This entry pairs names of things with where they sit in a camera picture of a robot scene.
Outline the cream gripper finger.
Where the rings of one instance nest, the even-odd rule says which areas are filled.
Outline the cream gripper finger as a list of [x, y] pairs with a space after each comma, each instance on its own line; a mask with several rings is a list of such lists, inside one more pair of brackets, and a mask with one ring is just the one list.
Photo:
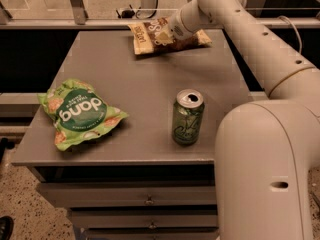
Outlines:
[[155, 35], [155, 43], [157, 45], [168, 45], [174, 42], [173, 36], [167, 32], [159, 32]]

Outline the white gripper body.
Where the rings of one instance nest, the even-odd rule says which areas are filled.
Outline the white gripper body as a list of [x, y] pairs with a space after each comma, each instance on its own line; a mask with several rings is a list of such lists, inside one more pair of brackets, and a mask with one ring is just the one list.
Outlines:
[[168, 26], [176, 39], [185, 40], [212, 23], [212, 17], [200, 9], [198, 0], [192, 0], [169, 17]]

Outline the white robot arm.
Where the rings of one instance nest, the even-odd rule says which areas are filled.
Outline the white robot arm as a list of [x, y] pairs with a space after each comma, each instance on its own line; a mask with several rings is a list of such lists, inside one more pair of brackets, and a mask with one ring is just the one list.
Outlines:
[[266, 99], [230, 111], [216, 133], [221, 240], [313, 240], [308, 172], [320, 160], [320, 70], [238, 0], [192, 0], [170, 32], [183, 40], [220, 25]]

